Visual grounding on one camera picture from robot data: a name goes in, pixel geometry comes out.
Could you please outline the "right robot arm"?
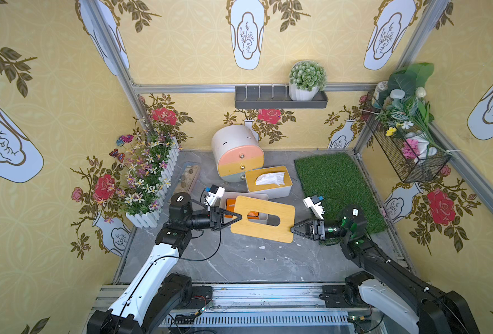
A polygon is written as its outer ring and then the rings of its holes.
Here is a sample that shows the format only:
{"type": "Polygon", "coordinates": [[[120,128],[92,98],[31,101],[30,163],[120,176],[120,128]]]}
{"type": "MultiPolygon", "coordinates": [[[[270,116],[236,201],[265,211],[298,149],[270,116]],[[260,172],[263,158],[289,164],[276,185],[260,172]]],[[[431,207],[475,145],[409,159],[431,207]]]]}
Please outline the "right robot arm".
{"type": "Polygon", "coordinates": [[[345,207],[336,221],[312,218],[290,230],[313,241],[339,239],[343,255],[361,269],[345,280],[342,295],[350,304],[372,306],[408,333],[478,333],[465,298],[443,292],[392,260],[367,233],[359,206],[345,207]]]}

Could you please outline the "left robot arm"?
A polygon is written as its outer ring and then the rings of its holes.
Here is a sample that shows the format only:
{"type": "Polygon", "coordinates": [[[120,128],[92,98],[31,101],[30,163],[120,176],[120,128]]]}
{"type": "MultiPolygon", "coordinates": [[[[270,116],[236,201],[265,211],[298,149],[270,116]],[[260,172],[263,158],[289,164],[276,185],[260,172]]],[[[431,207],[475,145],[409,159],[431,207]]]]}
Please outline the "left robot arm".
{"type": "Polygon", "coordinates": [[[152,333],[179,305],[192,299],[192,279],[171,270],[182,259],[194,230],[221,231],[243,216],[207,205],[193,210],[188,193],[176,193],[168,206],[168,221],[135,279],[108,310],[96,310],[87,333],[152,333]]]}

